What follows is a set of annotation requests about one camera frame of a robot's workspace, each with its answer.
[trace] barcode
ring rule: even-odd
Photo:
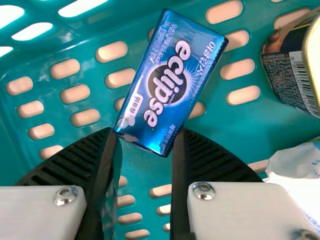
[[[290,62],[305,107],[312,115],[320,118],[309,77],[304,62],[302,61],[301,51],[290,52]]]

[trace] ridged rubber pad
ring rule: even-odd
[[[194,182],[262,182],[243,161],[216,142],[189,129],[175,138],[172,153],[170,239],[190,233],[187,196]]]
[[[65,147],[38,165],[16,186],[65,186],[77,185],[83,188],[87,208],[82,218],[76,240],[103,240],[104,224],[113,223],[102,215],[102,208],[115,211],[118,181],[122,164],[122,149],[116,134],[110,127],[97,131]]]

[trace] oval hole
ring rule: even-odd
[[[220,75],[224,80],[231,80],[252,73],[255,67],[255,62],[247,58],[223,66]]]
[[[160,216],[168,215],[171,212],[171,204],[160,206],[156,209],[156,214]]]
[[[119,196],[117,198],[117,207],[122,208],[125,206],[129,206],[134,204],[136,201],[135,197],[132,195],[124,195],[124,196]]]
[[[18,6],[2,5],[0,6],[0,29],[21,18],[25,10]]]
[[[296,11],[289,12],[285,15],[278,16],[274,21],[273,27],[274,29],[278,29],[283,27],[284,25],[291,23],[292,21],[300,18],[301,16],[310,12],[308,8],[301,8]]]
[[[55,133],[55,129],[51,124],[45,123],[45,124],[30,128],[28,133],[31,139],[39,140],[39,139],[44,139],[52,136]]]
[[[18,115],[23,118],[31,118],[44,112],[44,105],[36,100],[23,104],[17,108]]]
[[[11,46],[0,46],[0,58],[10,53],[13,49]]]
[[[110,73],[105,78],[105,84],[111,89],[116,89],[132,83],[135,77],[135,74],[136,74],[136,71],[132,68],[126,68],[120,71],[116,71],[116,72]]]
[[[77,0],[61,8],[58,13],[64,18],[72,18],[94,9],[108,0]]]
[[[128,180],[124,176],[120,176],[118,187],[123,188],[127,186],[127,184],[128,184]]]
[[[16,41],[29,41],[49,31],[53,26],[49,22],[38,22],[12,35],[12,39]]]
[[[90,89],[85,84],[80,84],[66,90],[63,90],[60,94],[61,100],[65,104],[72,104],[90,96]]]
[[[210,7],[206,11],[205,18],[210,24],[218,24],[239,16],[242,13],[243,8],[243,4],[240,0],[226,1]]]
[[[136,222],[140,222],[142,220],[142,215],[138,212],[122,215],[118,217],[119,224],[132,224]]]
[[[130,231],[127,232],[124,237],[126,239],[141,239],[141,238],[146,238],[150,235],[150,232],[146,229],[140,229],[137,231]]]
[[[149,195],[151,198],[155,199],[155,198],[160,198],[160,197],[170,195],[171,192],[172,192],[172,184],[167,184],[167,185],[152,188],[149,191]]]
[[[78,73],[80,63],[74,59],[68,59],[53,65],[50,69],[50,74],[54,79],[60,80]]]
[[[235,91],[232,91],[226,97],[226,101],[231,106],[236,106],[254,101],[260,96],[260,88],[258,86],[247,86]]]
[[[148,32],[148,40],[150,41],[151,37],[152,37],[152,34],[154,34],[154,31],[155,31],[155,27],[151,28]]]
[[[124,101],[125,101],[125,98],[124,98],[124,97],[123,97],[123,98],[119,98],[117,101],[115,101],[114,107],[115,107],[115,110],[116,110],[117,112],[120,111],[122,105],[124,104]]]
[[[41,149],[39,154],[43,160],[46,160],[46,159],[52,157],[53,155],[55,155],[57,152],[61,151],[62,149],[64,149],[62,146],[54,145],[54,146],[50,146],[50,147],[46,147],[44,149]]]
[[[198,102],[194,105],[194,108],[193,108],[192,112],[190,113],[188,119],[193,119],[193,118],[196,118],[196,117],[200,117],[200,116],[202,116],[203,114],[205,114],[205,112],[206,112],[206,107],[205,107],[205,105],[204,105],[202,102],[199,102],[199,101],[198,101]]]
[[[10,95],[19,95],[32,89],[34,83],[28,76],[20,77],[6,84],[6,91]]]
[[[76,127],[82,127],[84,125],[92,124],[100,119],[100,113],[94,109],[87,109],[81,112],[77,112],[71,116],[71,123]]]
[[[170,223],[163,225],[163,231],[165,231],[166,233],[170,232]]]
[[[229,43],[225,48],[225,52],[233,49],[241,48],[249,42],[249,33],[246,30],[239,30],[225,35]]]
[[[115,41],[98,48],[95,53],[95,57],[100,63],[107,63],[125,56],[127,52],[128,46],[125,42]]]

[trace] white plastic bag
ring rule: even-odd
[[[320,138],[277,151],[265,172],[266,182],[283,186],[320,234]]]

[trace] screw head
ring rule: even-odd
[[[63,206],[74,202],[78,197],[79,191],[75,186],[64,186],[60,188],[54,196],[54,204]]]
[[[309,230],[299,230],[296,232],[297,237],[294,240],[320,240],[317,234]]]
[[[197,182],[192,186],[193,195],[201,200],[212,200],[216,196],[215,189],[207,182]]]

